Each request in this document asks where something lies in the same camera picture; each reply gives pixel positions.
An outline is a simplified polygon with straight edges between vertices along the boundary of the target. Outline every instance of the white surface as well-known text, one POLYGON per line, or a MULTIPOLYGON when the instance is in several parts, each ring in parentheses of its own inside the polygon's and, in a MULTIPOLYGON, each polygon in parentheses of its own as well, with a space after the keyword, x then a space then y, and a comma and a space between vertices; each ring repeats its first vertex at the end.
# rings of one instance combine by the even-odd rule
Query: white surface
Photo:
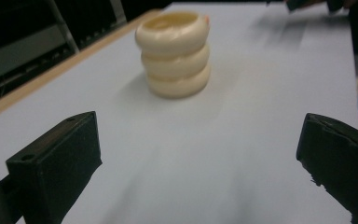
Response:
POLYGON ((103 165, 63 223, 350 223, 296 161, 306 113, 358 128, 348 22, 325 6, 179 8, 211 17, 205 90, 151 94, 126 35, 0 115, 0 178, 15 152, 95 110, 103 165))

